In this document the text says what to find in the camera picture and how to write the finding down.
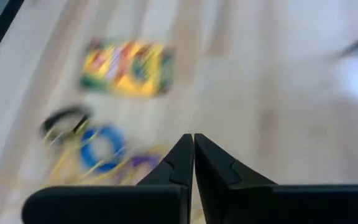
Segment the purple coil keychain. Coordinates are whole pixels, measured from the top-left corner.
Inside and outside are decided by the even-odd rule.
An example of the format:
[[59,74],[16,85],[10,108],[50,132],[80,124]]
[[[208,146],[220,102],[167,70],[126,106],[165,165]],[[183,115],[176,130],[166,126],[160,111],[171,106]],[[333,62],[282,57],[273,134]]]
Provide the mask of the purple coil keychain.
[[156,152],[143,152],[140,154],[135,154],[129,159],[131,166],[134,169],[146,166],[149,169],[154,169],[160,164],[162,155]]

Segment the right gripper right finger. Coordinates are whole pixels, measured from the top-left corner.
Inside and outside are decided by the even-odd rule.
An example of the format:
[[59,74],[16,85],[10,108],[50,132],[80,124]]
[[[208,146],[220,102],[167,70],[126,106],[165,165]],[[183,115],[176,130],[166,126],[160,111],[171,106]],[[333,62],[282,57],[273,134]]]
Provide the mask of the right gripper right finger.
[[280,185],[195,134],[207,224],[358,224],[358,184]]

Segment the Crayola crayon box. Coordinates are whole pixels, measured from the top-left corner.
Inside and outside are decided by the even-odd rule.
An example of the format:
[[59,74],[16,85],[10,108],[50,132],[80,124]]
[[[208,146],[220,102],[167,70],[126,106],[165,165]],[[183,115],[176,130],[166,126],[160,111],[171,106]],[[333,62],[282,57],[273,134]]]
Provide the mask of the Crayola crayon box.
[[81,87],[116,95],[157,96],[174,81],[176,49],[158,42],[93,39],[84,57]]

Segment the black coil keychain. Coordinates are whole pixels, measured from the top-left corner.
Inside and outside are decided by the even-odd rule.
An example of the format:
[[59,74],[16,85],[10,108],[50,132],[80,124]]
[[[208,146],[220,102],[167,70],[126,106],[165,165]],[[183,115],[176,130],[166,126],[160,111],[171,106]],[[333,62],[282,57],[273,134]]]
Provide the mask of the black coil keychain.
[[[87,126],[88,121],[92,117],[93,112],[89,107],[81,105],[73,105],[54,111],[40,125],[40,132],[47,144],[63,143],[65,140],[79,135]],[[59,131],[56,124],[63,119],[71,116],[78,116],[79,122],[69,131]]]

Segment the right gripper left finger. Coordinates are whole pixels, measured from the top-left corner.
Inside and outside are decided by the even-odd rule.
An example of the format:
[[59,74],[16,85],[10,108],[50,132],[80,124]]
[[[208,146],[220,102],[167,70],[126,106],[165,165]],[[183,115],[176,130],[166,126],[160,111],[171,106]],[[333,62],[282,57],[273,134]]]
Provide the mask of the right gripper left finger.
[[56,186],[33,193],[24,224],[189,224],[194,142],[184,134],[159,165],[132,186]]

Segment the blue coil keychain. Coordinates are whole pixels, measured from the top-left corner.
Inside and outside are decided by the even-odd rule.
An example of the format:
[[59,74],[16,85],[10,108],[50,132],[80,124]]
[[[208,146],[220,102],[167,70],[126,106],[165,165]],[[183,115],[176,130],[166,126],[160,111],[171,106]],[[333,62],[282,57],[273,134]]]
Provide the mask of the blue coil keychain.
[[[93,150],[92,141],[95,138],[104,138],[108,142],[112,159],[106,162],[99,158]],[[80,156],[89,168],[95,168],[96,172],[107,173],[116,168],[122,161],[125,153],[124,137],[120,130],[110,124],[91,126],[86,128],[81,137]]]

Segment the yellow rubber band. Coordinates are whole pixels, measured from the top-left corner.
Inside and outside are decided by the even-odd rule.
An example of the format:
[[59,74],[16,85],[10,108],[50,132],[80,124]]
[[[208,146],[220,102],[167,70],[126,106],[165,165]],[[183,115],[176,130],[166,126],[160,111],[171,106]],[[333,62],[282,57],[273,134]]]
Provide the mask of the yellow rubber band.
[[[107,173],[99,173],[95,168],[89,168],[84,164],[80,156],[81,137],[86,128],[77,136],[66,140],[63,144],[63,152],[56,164],[52,167],[48,182],[50,184],[63,185],[95,185],[104,180],[118,175],[120,171],[129,163],[129,156],[125,147],[125,153],[121,163]],[[112,159],[111,153],[102,158],[104,162]]]

